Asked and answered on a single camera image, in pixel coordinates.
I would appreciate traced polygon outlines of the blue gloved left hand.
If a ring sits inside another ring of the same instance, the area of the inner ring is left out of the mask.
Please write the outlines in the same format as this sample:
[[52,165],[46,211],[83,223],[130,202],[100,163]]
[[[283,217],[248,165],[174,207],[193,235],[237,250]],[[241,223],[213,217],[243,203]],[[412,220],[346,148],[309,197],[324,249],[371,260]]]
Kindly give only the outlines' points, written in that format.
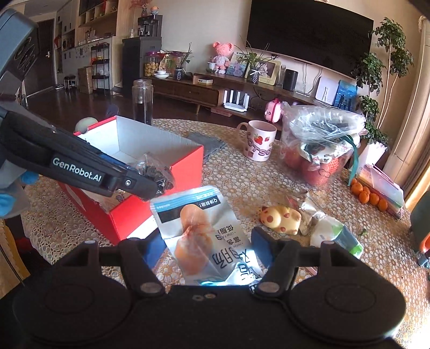
[[38,179],[38,174],[26,171],[8,188],[1,188],[1,219],[16,217],[30,208],[24,187],[35,184]]

